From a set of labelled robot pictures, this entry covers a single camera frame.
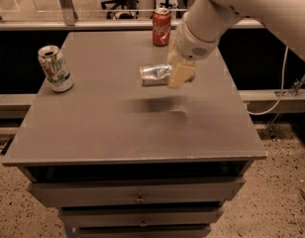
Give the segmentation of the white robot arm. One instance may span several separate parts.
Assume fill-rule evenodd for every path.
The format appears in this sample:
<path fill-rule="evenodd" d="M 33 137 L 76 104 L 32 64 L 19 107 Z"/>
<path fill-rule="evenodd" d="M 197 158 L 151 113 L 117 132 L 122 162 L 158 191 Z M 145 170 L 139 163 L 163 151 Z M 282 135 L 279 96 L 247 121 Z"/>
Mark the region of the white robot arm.
<path fill-rule="evenodd" d="M 305 61 L 305 0 L 195 0 L 176 28 L 167 86 L 181 87 L 220 38 L 243 18 L 259 21 Z"/>

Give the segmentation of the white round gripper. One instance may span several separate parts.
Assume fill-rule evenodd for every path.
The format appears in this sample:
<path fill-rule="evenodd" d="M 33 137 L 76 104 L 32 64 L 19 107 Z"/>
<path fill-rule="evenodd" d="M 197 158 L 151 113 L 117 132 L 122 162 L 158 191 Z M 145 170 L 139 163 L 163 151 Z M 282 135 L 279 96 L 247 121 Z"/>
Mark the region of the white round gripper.
<path fill-rule="evenodd" d="M 187 25 L 189 13 L 185 13 L 175 31 L 175 41 L 168 49 L 167 63 L 173 65 L 167 86 L 180 88 L 194 79 L 196 64 L 188 60 L 203 60 L 217 47 L 218 41 L 201 41 L 195 37 Z M 187 59 L 178 61 L 178 55 Z"/>

